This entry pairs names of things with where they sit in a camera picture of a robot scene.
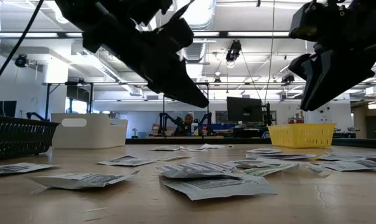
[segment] robotic arm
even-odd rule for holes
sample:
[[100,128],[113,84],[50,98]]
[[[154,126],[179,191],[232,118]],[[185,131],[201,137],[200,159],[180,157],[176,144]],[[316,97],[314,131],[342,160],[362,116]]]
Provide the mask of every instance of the robotic arm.
[[313,111],[375,73],[376,0],[316,0],[305,4],[292,20],[289,37],[314,44],[289,70],[307,81],[301,109]]
[[164,133],[167,131],[167,119],[173,122],[173,124],[177,125],[178,128],[182,128],[182,129],[185,128],[184,120],[180,117],[176,117],[174,119],[167,113],[159,113],[159,118],[160,118],[160,124],[159,124],[159,129],[157,131],[158,134],[164,135]]
[[176,54],[190,46],[194,33],[181,18],[190,2],[170,21],[153,31],[140,32],[172,0],[55,0],[63,16],[83,31],[83,46],[91,52],[107,49],[148,82],[156,93],[205,108],[209,101],[189,78],[185,60]]

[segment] white box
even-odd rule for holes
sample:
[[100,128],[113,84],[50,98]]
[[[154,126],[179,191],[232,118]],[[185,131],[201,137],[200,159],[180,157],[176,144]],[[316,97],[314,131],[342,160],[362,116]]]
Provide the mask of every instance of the white box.
[[51,114],[60,123],[52,140],[54,149],[103,149],[124,146],[127,120],[107,114]]

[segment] security camera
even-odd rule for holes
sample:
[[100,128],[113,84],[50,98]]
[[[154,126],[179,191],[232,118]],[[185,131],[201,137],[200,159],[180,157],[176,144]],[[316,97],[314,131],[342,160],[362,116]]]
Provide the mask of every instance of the security camera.
[[15,65],[19,68],[26,68],[29,66],[29,60],[27,59],[26,54],[18,55],[18,58],[15,60]]

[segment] table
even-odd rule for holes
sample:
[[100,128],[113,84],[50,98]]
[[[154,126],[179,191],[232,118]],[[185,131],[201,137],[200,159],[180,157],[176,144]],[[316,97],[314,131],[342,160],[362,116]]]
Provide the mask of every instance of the table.
[[[148,136],[147,139],[161,139],[164,136]],[[223,139],[223,136],[166,136],[168,139]]]
[[[265,145],[238,145],[207,152],[152,152],[151,145],[127,145],[100,150],[53,150],[49,157],[1,161],[49,162],[58,169],[0,177],[0,224],[60,223],[376,223],[376,172],[341,172],[322,178],[280,172],[267,177],[278,195],[216,198],[192,202],[159,183],[156,166],[192,161],[227,162],[244,159],[245,151]],[[339,152],[376,150],[332,147]],[[321,155],[329,149],[284,149],[287,153]],[[191,159],[156,162],[139,167],[96,165],[125,154],[158,158],[190,155]],[[105,189],[39,190],[29,177],[66,172],[129,174],[141,172]]]

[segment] person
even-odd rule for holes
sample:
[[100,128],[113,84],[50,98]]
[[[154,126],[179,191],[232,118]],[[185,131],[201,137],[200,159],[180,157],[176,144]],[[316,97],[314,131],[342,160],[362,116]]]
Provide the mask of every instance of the person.
[[194,121],[194,117],[192,114],[186,114],[184,118],[184,128],[177,127],[177,129],[174,131],[175,136],[188,136],[190,133],[190,126],[192,122]]

